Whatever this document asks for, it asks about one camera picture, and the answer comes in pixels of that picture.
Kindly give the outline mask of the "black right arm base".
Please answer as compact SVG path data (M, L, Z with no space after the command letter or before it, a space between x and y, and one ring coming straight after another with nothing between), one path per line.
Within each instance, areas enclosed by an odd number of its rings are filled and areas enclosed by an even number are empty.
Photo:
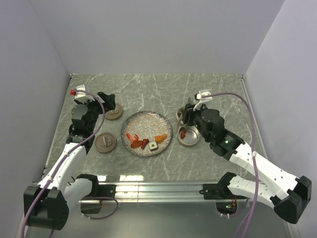
M218 183L204 183L203 188L199 191L204 200L214 200L217 211L221 216L234 216L238 214L238 201L245 200L243 206L245 208L249 199L241 195L234 195L227 187Z

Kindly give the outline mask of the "red sauce food piece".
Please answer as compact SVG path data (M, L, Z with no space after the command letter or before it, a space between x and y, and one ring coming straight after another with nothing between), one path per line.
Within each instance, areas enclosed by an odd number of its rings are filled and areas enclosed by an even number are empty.
M184 139L186 137L186 131L183 130L181 133L180 133L180 138L181 139Z

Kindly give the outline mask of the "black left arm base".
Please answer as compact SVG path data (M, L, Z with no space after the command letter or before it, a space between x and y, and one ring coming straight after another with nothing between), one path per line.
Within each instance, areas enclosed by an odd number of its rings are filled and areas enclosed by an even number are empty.
M90 174L80 174L77 176L75 181L79 179L84 179L85 181L89 181L88 184L92 186L89 189L90 193L86 193L84 198L88 197L115 197L116 185L115 184L100 184L98 177L96 175Z

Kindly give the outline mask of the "white sushi green dot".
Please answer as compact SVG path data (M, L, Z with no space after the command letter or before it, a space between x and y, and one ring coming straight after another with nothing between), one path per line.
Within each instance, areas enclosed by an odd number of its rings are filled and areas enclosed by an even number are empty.
M148 144L148 146L149 146L150 151L155 151L155 150L158 149L158 144L157 144L155 141L150 142L150 143Z

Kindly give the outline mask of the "silver metal tongs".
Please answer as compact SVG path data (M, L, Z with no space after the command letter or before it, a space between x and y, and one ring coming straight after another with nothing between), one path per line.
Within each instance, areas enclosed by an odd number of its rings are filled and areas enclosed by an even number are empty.
M178 121L177 121L177 130L178 133L181 132L182 130L182 126L186 125L189 119L189 112L193 110L194 104L193 104L193 98L189 97L187 100L187 103L181 107L178 111L177 111L177 115L179 115L178 117Z

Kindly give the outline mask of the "orange fried piece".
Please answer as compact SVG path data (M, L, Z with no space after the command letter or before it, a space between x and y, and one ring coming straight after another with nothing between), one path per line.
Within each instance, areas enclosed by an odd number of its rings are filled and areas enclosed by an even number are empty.
M167 138L167 134L157 135L155 136L156 143L162 143Z

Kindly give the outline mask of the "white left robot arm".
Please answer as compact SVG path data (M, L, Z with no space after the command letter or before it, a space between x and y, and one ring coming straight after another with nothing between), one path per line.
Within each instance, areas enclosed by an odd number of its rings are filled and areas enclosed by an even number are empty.
M71 126L63 152L48 174L36 185L26 188L23 194L24 220L21 236L26 227L61 230L70 210L84 197L95 199L100 187L97 176L79 175L69 184L76 167L83 161L100 130L98 118L115 109L115 95L98 92L97 95L72 89L76 106L71 111Z

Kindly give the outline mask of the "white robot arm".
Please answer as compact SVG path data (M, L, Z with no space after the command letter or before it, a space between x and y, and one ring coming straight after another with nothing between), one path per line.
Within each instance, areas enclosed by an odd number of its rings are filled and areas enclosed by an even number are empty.
M258 202L272 208L286 222L298 222L311 200L312 182L309 178L286 172L253 152L245 141L232 136L227 135L210 147L216 154L258 176L260 183L255 185L254 192ZM227 172L219 182L232 182L236 176L238 175Z

